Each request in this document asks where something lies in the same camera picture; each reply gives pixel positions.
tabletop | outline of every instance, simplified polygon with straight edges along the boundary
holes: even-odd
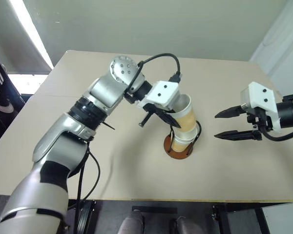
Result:
[[[0,140],[0,194],[10,195],[32,167],[32,152],[53,122],[66,112],[87,87],[108,71],[117,54],[68,51],[40,89],[21,110]],[[148,56],[128,55],[136,62]],[[180,92],[192,98],[202,134],[186,159],[170,158],[163,149],[169,126],[152,116],[144,128],[145,111],[123,100],[101,125],[90,144],[101,166],[101,178],[89,199],[180,201],[293,201],[293,139],[272,142],[228,141],[215,138],[223,131],[251,129],[246,115],[215,119],[221,110],[240,104],[240,92],[256,81],[275,90],[253,63],[180,58]],[[170,58],[143,67],[150,83],[168,80],[176,71]],[[82,196],[97,177],[89,158]],[[68,180],[76,198],[78,176]]]

brown disc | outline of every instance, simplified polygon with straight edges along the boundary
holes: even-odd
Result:
[[[193,146],[192,146],[192,143],[189,144],[185,150],[183,150],[182,152],[175,152],[173,151],[172,149],[170,150],[170,152],[168,152],[169,150],[169,147],[170,147],[170,135],[168,135],[165,140],[164,140],[164,149],[165,149],[165,152],[171,156],[172,158],[175,158],[175,159],[184,159],[186,157],[189,157],[190,154],[192,153],[192,150],[193,150]]]

floor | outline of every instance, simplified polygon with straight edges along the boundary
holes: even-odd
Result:
[[[0,195],[0,212],[8,196]],[[219,234],[218,222],[212,219],[212,203],[160,201],[100,201],[94,234],[116,234],[133,206],[139,206],[145,217],[145,234],[168,234],[169,221],[185,216],[199,224],[206,234]],[[261,234],[253,210],[228,214],[231,234]]]

bright light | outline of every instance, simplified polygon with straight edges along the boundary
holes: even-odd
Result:
[[[20,94],[34,94],[48,75],[8,74]]]
[[[45,60],[45,62],[49,65],[51,69],[53,69],[53,65],[51,59],[41,41],[41,38],[37,32],[35,25],[33,24],[31,17],[26,9],[26,6],[22,0],[9,0],[19,21],[21,22],[24,30],[34,43],[35,47]]]

